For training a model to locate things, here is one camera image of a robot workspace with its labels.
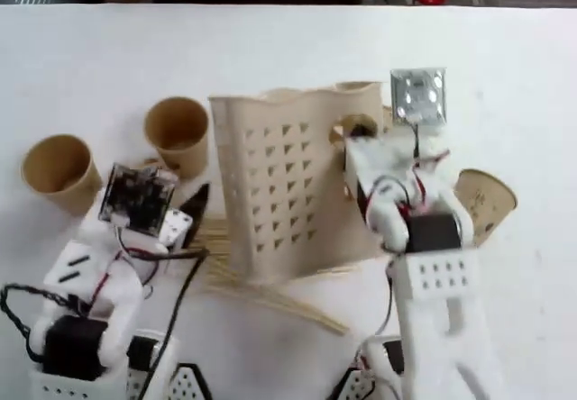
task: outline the white basket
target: white basket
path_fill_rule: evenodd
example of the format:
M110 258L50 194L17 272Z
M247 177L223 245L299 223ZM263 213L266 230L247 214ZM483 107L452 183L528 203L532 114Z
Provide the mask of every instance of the white basket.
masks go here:
M152 330L138 330L136 335L157 341L164 339L164 333ZM156 369L154 379L148 387L145 400L169 398L169 386L179 377L173 378L178 363L179 340L172 336ZM108 370L97 380L88 381L69 377L47 375L37 368L31 371L33 400L136 400L146 378L146 371L128 368L128 358L112 370Z
M30 372L33 400L125 400L128 358L95 381Z
M356 203L344 197L342 157L328 137L347 115L366 114L382 131L379 83L210 103L233 269L272 283L378 254Z

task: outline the perforated basket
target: perforated basket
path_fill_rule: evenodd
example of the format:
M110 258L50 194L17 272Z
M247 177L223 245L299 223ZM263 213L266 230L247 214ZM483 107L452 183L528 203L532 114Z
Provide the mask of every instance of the perforated basket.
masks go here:
M366 114L383 128L379 83L211 97L231 265L271 283L374 257L378 243L343 191L335 123Z

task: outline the electrical wire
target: electrical wire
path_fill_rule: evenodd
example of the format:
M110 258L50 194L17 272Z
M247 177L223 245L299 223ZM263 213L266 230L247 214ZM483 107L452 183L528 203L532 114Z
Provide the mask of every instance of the electrical wire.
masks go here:
M160 266L160 262L159 261L154 261L154 267L152 267L152 271L149 274L149 276L147 276L143 281L142 281L142 285L143 286L147 286L152 279L154 278L154 276L156 276L156 273L159 272L159 266Z
M375 389L377 389L377 384L376 382L373 380L372 381L372 385L371 385L371 389L369 390L369 392L367 394L365 394L361 400L367 400L367 398L369 398L371 396L372 393L375 392Z
M138 260L146 260L149 262L155 261L163 261L163 260L194 260L200 258L200 251L199 250L192 250L187 251L186 253L179 253L179 254L153 254L150 255L142 255L138 254L138 252L132 253L133 259Z
M386 386L388 389L390 389L390 391L393 393L393 395L395 397L395 400L400 400L400 395L398 394L397 389L393 386L393 384L390 383L389 380L385 379L384 377L376 376L376 375L375 375L375 380L377 382L380 382L384 386Z
M128 251L128 249L126 248L126 246L124 245L124 241L122 238L122 234L123 234L123 230L118 227L115 226L114 228L114 236L116 237L116 240L118 241L118 245L120 246L120 249L122 250L122 252L124 253L124 256L129 259L130 258L130 252Z
M401 189L403 190L403 193L405 194L405 203L407 204L407 206L410 207L411 206L411 199L408 195L407 187L405 186L405 184L403 184L403 182L400 179L398 179L397 177L393 177L392 175L379 175L373 181L371 191L369 191L369 195L367 196L367 205L369 204L369 202L372 198L372 195L377 190L377 187L379 186L379 184L385 180L393 181L395 184L397 184L398 186L401 187Z
M382 321L380 327L372 335L373 337L381 335L385 332L385 329L387 328L387 325L389 325L390 317L393 312L393 282L390 277L387 277L387 282L389 283L389 303L387 304L387 314L385 315L385 320Z
M138 400L143 400L143 398L146 396L146 391L148 391L148 387L150 386L152 378L154 377L154 372L158 368L166 348L169 346L170 337L172 336L172 331L174 330L177 318L179 317L179 309L180 305L182 304L182 300L184 299L184 295L187 292L188 286L190 285L195 275L197 274L198 270L200 269L200 266L205 261L206 256L208 255L208 250L203 249L200 250L199 253L201 254L197 257L197 261L195 262L194 266L192 267L187 277L185 278L184 283L182 283L182 288L180 289L179 296L177 297L177 300L174 303L174 308L172 309L172 316L170 317L169 326L166 330L166 334L164 336L164 340L162 341L162 345L160 346L158 356L154 360L154 364L152 364L148 374L146 375L146 379L144 379L144 382L142 383L142 390L141 393L138 395Z
M389 263L389 265L387 266L387 269L389 269L389 267L391 266L392 263L393 263L392 261ZM387 283L389 285L389 303L387 304L387 313L385 315L385 320L380 324L379 328L377 328L377 331L375 331L375 333L372 334L371 337L367 337L366 339L364 339L362 341L361 345L359 346L359 349L357 349L357 351L354 355L355 361L358 360L359 357L361 356L361 352L362 352L362 350L364 350L366 348L367 342L370 339L383 334L385 332L385 329L389 325L390 317L392 316L392 311L393 311L393 282L392 282L392 278L389 276L389 274L387 274Z
M420 142L418 139L418 125L417 124L411 125L411 129L415 134L415 148L413 149L413 159L417 160L421 156L421 148L419 146Z
M10 309L10 306L8 305L8 294L12 290L26 292L29 295L40 295L44 299L48 299L56 303L56 305L70 310L78 316L82 316L83 314L78 309L78 302L48 290L39 289L34 286L19 285L16 283L10 283L2 287L2 290L0 290L0 310L2 310L2 312L8 316L8 319L10 319L16 329L26 340L26 352L28 353L30 359L36 363L42 363L42 356L35 353L30 347L30 327L24 324L24 322L22 322L22 320L16 316L16 314Z

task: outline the metal plate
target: metal plate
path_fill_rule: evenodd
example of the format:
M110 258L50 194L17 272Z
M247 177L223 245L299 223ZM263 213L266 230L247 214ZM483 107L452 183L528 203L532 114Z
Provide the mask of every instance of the metal plate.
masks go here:
M393 118L397 124L446 122L444 69L394 69L390 72Z

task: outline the circuit board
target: circuit board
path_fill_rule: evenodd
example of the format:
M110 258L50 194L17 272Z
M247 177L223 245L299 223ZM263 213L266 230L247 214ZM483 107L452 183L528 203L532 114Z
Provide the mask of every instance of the circuit board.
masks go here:
M158 237L176 182L156 169L133 170L114 164L98 219ZM116 224L118 219L123 224Z

